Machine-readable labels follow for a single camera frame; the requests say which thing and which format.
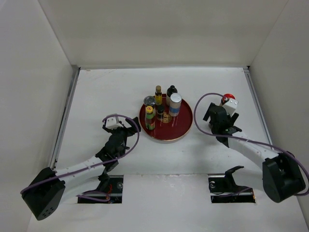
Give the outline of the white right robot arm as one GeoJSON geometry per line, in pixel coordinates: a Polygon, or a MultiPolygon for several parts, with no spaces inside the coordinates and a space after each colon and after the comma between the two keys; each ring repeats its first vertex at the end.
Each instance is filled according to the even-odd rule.
{"type": "Polygon", "coordinates": [[[226,147],[241,153],[262,170],[262,185],[266,195],[280,203],[291,196],[300,196],[306,184],[300,163],[289,152],[276,152],[267,144],[250,140],[234,123],[239,115],[230,116],[220,105],[210,103],[203,120],[209,120],[212,135],[226,147]]]}

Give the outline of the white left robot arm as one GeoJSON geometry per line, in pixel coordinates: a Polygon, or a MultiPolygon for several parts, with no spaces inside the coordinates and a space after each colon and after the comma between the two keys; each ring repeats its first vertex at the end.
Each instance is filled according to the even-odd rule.
{"type": "Polygon", "coordinates": [[[113,114],[103,119],[102,128],[110,133],[104,147],[94,156],[68,168],[42,169],[30,185],[21,190],[21,197],[34,217],[44,220],[54,213],[58,206],[71,197],[88,198],[88,193],[102,193],[108,188],[108,172],[119,163],[119,159],[132,151],[126,145],[128,137],[139,136],[139,119],[113,114]]]}

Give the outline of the blue label granule bottle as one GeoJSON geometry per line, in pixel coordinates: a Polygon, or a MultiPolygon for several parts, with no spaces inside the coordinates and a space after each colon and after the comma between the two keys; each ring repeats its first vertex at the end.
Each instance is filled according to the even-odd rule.
{"type": "Polygon", "coordinates": [[[182,97],[178,93],[173,93],[170,96],[169,101],[169,114],[172,117],[176,117],[180,112],[180,107],[182,103],[182,97]]]}

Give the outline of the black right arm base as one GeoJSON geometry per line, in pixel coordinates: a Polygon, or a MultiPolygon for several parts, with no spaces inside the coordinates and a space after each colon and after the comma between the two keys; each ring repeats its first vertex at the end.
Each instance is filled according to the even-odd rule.
{"type": "Polygon", "coordinates": [[[253,189],[237,185],[234,180],[233,173],[242,168],[235,166],[224,174],[208,175],[211,203],[255,203],[253,189]]]}

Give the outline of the green label sauce bottle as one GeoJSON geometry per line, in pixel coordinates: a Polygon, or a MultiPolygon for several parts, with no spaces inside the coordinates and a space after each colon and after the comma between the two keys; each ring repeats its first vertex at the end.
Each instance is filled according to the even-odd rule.
{"type": "Polygon", "coordinates": [[[155,129],[155,115],[152,106],[145,107],[145,126],[148,130],[155,129]]]}

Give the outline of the red cap sauce jar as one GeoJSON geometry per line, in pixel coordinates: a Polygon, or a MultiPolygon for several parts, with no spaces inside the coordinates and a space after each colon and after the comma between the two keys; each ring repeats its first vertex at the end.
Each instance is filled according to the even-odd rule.
{"type": "Polygon", "coordinates": [[[221,101],[220,101],[220,106],[223,106],[227,101],[229,101],[229,99],[236,99],[234,95],[230,94],[230,93],[226,93],[222,96],[221,101]]]}

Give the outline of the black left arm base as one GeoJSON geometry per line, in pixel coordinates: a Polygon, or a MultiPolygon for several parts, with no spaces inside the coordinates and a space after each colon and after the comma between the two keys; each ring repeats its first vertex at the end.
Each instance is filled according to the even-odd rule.
{"type": "Polygon", "coordinates": [[[105,175],[95,190],[78,197],[79,204],[120,204],[123,198],[124,176],[105,175]]]}

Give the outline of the small black label spice bottle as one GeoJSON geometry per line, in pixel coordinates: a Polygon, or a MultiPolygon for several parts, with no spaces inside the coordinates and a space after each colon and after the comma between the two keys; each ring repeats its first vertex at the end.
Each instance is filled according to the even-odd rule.
{"type": "Polygon", "coordinates": [[[157,119],[159,121],[163,121],[164,119],[164,112],[165,112],[165,107],[164,105],[158,105],[156,108],[156,115],[157,115],[157,119]]]}

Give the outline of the black cap clear bottle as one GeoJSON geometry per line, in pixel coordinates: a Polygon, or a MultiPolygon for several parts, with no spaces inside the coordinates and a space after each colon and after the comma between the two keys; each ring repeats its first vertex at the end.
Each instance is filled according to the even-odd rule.
{"type": "Polygon", "coordinates": [[[170,97],[173,93],[178,93],[178,90],[176,89],[176,87],[174,85],[171,85],[168,89],[167,89],[167,93],[166,93],[166,104],[169,106],[170,105],[170,97]]]}

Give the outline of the small yellow label bottle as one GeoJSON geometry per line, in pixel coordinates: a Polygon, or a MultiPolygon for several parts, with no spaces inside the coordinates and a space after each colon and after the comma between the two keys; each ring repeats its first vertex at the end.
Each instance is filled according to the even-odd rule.
{"type": "Polygon", "coordinates": [[[162,104],[162,89],[159,85],[155,87],[155,104],[157,106],[162,104]]]}

